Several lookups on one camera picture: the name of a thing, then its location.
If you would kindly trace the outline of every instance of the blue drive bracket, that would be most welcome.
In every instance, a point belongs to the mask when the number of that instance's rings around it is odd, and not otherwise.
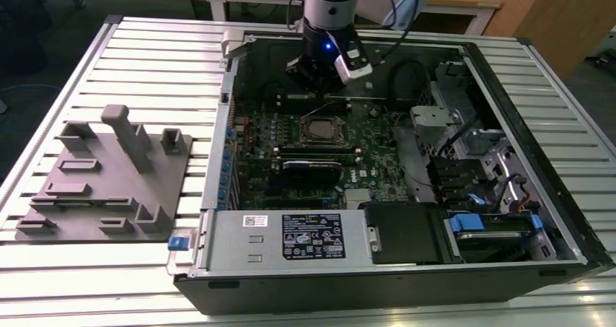
[[[466,231],[484,231],[479,214],[458,214],[450,219],[454,233]]]

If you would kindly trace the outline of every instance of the floor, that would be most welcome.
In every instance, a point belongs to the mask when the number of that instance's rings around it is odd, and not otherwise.
[[[176,19],[195,19],[196,16],[199,19],[208,19],[211,15],[207,3],[192,4],[190,1],[86,0],[86,3],[84,9],[76,9],[72,0],[44,2],[54,22],[52,28],[39,34],[39,41],[48,57],[47,68],[26,77],[0,74],[0,100],[8,106],[7,112],[0,114],[0,182],[58,95],[52,87],[4,89],[22,84],[62,87],[108,14]],[[298,18],[299,15],[298,9],[294,10],[292,17]],[[239,4],[231,4],[231,19],[283,24],[286,6],[251,5],[242,11]],[[567,81],[567,85],[611,140],[616,142],[615,75],[596,69],[591,62],[586,62]]]

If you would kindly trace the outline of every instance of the desk leg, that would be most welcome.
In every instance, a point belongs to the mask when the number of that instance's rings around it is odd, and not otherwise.
[[[476,16],[472,18],[471,24],[466,29],[466,35],[483,35],[483,31],[486,30],[490,19],[492,19],[495,13],[495,9],[491,8],[482,8],[478,10]]]
[[[212,7],[212,18],[215,22],[226,22],[228,20],[228,3],[227,0],[210,0]]]
[[[74,5],[76,9],[84,9],[86,8],[86,0],[74,0]]]

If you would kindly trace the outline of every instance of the motherboard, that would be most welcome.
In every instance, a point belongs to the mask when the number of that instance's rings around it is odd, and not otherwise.
[[[240,209],[358,209],[370,201],[406,201],[395,138],[404,115],[368,101],[292,109],[238,107]]]

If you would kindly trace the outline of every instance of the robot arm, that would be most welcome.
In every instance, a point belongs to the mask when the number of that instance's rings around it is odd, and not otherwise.
[[[391,0],[376,0],[384,1],[391,8]],[[372,73],[354,26],[358,5],[359,0],[304,0],[303,54],[288,63],[287,74],[318,97]]]

